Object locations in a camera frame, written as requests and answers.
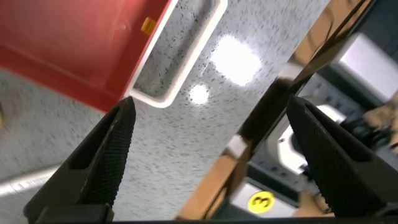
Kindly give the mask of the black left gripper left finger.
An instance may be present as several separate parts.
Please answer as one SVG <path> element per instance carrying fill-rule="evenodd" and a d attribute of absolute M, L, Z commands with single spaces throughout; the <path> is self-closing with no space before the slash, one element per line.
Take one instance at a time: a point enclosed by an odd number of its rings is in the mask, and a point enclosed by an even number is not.
<path fill-rule="evenodd" d="M 28 222 L 111 222 L 135 120 L 130 96 L 106 113 L 25 205 Z"/>

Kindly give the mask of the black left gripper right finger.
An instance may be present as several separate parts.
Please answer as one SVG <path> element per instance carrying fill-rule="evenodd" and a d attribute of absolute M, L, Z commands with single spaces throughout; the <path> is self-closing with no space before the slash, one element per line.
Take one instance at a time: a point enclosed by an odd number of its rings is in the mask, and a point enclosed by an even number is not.
<path fill-rule="evenodd" d="M 308 100 L 286 114 L 309 171 L 337 217 L 397 215 L 397 171 Z"/>

